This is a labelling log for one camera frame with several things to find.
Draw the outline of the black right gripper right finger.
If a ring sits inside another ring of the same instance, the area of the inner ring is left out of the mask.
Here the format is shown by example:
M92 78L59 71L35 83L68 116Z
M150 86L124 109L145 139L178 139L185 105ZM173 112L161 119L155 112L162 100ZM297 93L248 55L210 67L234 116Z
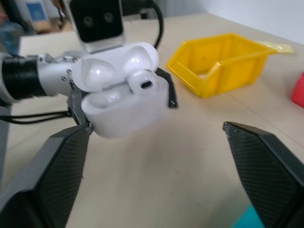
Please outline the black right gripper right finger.
M304 164L272 133L236 122L223 131L264 228L304 228Z

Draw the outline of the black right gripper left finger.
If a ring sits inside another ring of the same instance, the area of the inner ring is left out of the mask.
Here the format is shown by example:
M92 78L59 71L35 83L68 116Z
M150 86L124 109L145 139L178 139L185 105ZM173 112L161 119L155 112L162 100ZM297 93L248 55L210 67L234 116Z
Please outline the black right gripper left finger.
M50 136L0 193L0 228L65 228L83 177L92 128Z

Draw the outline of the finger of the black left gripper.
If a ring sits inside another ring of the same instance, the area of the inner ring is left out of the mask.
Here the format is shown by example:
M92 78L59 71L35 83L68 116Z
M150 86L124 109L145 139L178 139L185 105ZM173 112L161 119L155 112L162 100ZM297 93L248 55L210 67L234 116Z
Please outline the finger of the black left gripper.
M84 92L79 88L73 88L72 92L68 96L67 106L69 113L77 125L86 123L90 124L81 107L82 100L87 94L87 92Z
M177 101L175 86L174 86L171 75L168 72L161 69L161 68L157 68L155 73L156 73L157 76L162 77L163 79L165 79L168 82L168 85L169 85L168 108L169 109L177 109L178 108L178 101Z

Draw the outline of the white earbud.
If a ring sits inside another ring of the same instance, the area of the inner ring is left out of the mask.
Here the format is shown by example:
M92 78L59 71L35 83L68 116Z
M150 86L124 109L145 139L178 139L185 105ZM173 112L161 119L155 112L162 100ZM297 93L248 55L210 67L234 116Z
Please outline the white earbud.
M143 69L132 73L127 79L128 85L135 95L148 95L157 91L157 75Z

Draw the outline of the white earbud charging case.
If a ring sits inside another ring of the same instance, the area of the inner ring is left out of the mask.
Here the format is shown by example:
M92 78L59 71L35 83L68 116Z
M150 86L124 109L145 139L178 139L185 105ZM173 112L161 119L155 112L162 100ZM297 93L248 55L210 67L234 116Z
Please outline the white earbud charging case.
M157 76L157 91L135 95L127 79L139 70L155 73L157 50L149 43L133 43L79 59L72 80L88 94L81 107L96 134L104 138L125 136L163 119L168 111L169 85Z

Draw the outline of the yellow plastic bin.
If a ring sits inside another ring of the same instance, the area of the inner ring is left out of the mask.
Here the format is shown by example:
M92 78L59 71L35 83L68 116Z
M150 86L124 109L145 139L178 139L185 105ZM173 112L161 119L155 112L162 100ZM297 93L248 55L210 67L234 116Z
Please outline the yellow plastic bin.
M184 41L167 68L195 95L206 98L250 85L277 51L237 34Z

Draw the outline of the teal plastic tray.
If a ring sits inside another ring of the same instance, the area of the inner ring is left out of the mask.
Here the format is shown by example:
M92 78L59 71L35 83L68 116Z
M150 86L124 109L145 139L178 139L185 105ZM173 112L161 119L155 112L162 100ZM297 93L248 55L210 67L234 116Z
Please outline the teal plastic tray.
M239 217L232 228L265 228L265 226L260 220L255 208L251 205Z

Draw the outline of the brown cardboard box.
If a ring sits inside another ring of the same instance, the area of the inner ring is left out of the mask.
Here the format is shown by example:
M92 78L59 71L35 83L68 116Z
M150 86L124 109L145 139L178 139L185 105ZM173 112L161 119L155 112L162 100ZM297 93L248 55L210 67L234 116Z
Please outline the brown cardboard box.
M37 34L57 33L73 31L73 26L66 18L49 18L34 22L34 30Z

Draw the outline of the red brick-pattern tray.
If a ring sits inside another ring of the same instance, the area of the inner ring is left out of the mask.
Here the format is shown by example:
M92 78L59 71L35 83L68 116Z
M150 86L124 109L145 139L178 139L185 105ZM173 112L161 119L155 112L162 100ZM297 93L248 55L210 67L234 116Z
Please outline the red brick-pattern tray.
M301 73L293 88L291 101L304 108L304 72Z

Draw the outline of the blue and white sign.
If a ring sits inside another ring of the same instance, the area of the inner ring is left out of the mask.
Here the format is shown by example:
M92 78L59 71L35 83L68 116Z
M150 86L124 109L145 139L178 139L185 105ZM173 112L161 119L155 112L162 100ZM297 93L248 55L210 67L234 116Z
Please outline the blue and white sign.
M26 1L26 7L29 12L31 22L48 20L48 15L42 0Z

